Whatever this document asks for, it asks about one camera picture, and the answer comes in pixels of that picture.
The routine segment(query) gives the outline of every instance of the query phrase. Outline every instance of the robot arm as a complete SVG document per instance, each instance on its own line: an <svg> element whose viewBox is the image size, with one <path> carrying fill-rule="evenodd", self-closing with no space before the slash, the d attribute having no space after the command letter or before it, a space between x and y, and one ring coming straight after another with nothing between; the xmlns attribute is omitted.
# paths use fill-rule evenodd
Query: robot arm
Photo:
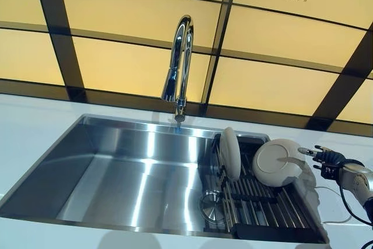
<svg viewBox="0 0 373 249"><path fill-rule="evenodd" d="M318 145L315 148L321 152L307 148L299 148L298 151L321 163L321 166L314 165L314 168L321 171L323 178L335 180L340 186L342 196L342 188L352 192L373 223L373 171L364 167L358 160L346 159L341 153Z"/></svg>

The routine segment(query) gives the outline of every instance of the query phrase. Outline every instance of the black frame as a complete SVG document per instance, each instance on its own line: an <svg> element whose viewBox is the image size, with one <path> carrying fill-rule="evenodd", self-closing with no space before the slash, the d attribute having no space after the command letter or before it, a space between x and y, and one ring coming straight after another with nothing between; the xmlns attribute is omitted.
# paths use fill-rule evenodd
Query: black frame
<svg viewBox="0 0 373 249"><path fill-rule="evenodd" d="M65 86L0 79L0 93L41 97L47 99L69 100L90 104L111 105L167 113L172 113L174 111L172 104L166 103L159 98L85 88L82 75L80 73L72 36L95 38L99 40L116 41L163 49L171 49L171 42L131 37L120 34L102 33L97 31L71 29L68 22L64 0L40 1L47 26L39 24L0 22L0 29L49 33ZM221 118L234 121L257 122L261 124L281 125L285 127L305 128L317 131L329 131L373 137L373 124L348 122L336 119L342 109L354 96L355 92L361 86L363 81L366 79L373 79L373 75L370 74L373 69L373 22L369 29L363 29L362 27L350 26L344 23L333 22L330 20L295 13L288 13L280 10L237 4L234 3L233 0L199 1L219 3L221 7L212 48L201 46L193 47L193 52L197 54L209 55L210 62L207 70L202 100L200 103L188 102L186 107L188 115ZM344 68L321 65L307 61L298 61L288 58L271 57L269 55L223 50L221 47L223 45L230 10L234 5L244 6L252 9L267 10L274 13L284 13L287 15L305 17L313 20L347 26L365 31L365 36ZM337 73L339 76L312 116L219 106L210 104L209 98L220 57L239 58L271 64L326 71Z"/></svg>

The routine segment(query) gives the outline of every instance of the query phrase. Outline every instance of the black cable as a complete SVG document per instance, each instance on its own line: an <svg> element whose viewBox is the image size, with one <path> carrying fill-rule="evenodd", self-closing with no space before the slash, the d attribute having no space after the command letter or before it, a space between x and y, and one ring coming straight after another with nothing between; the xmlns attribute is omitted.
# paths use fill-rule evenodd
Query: black cable
<svg viewBox="0 0 373 249"><path fill-rule="evenodd" d="M373 244L373 240L368 241L367 243L365 243L365 244L361 247L361 249L365 249L365 248L367 248L369 245L372 245L372 244Z"/></svg>
<svg viewBox="0 0 373 249"><path fill-rule="evenodd" d="M370 223L370 222L368 222L368 221L365 221L365 220L359 218L358 216L356 216L356 215L352 212L352 210L350 209L349 205L348 205L347 202L346 202L346 199L344 198L343 188L342 188L341 185L339 185L339 191L340 191L340 196L342 197L342 201L343 201L344 207L346 207L346 209L347 209L347 211L349 212L349 214L351 214L351 216L352 216L353 218L355 218L356 220L360 221L361 223L364 223L364 224L367 224L367 225L373 227L373 224L372 224L372 223ZM366 249L366 248L367 248L369 245L371 245L371 244L373 244L373 240L368 241L367 243L365 243L365 244L361 247L361 249Z"/></svg>
<svg viewBox="0 0 373 249"><path fill-rule="evenodd" d="M347 204L346 202L346 199L344 198L344 194L343 194L343 188L341 185L339 185L339 191L340 191L340 196L342 197L342 201L343 201L343 204L344 204L344 207L346 207L347 211L349 212L349 214L351 214L351 216L353 218L355 218L356 220L360 221L361 223L364 223L366 225L369 225L371 227L373 227L373 224L371 222L368 222L368 221L365 221L361 218L359 218L358 216L356 216L352 211L351 209L349 208L349 205Z"/></svg>

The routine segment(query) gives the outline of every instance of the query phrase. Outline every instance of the dish rack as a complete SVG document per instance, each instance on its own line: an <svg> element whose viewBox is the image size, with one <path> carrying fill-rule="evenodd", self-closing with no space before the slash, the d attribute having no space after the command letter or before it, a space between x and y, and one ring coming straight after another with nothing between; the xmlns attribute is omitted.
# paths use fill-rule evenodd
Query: dish rack
<svg viewBox="0 0 373 249"><path fill-rule="evenodd" d="M324 243L316 223L292 184L272 188L260 183L252 171L252 158L260 145L239 143L241 175L232 182L214 145L220 203L226 232L239 239Z"/></svg>

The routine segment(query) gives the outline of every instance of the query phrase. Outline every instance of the faucet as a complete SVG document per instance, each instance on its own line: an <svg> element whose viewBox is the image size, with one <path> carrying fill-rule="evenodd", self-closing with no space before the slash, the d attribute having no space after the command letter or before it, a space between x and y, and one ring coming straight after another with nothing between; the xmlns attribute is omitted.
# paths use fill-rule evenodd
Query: faucet
<svg viewBox="0 0 373 249"><path fill-rule="evenodd" d="M191 66L191 55L193 46L193 21L189 15L181 18L175 33L173 47L171 50L170 68L164 82L161 98L168 102L174 102L176 106L175 120L177 123L185 120L185 106L187 104L187 84L189 68ZM177 99L176 89L178 84L178 73L180 60L184 51L184 63L181 72L181 85Z"/></svg>

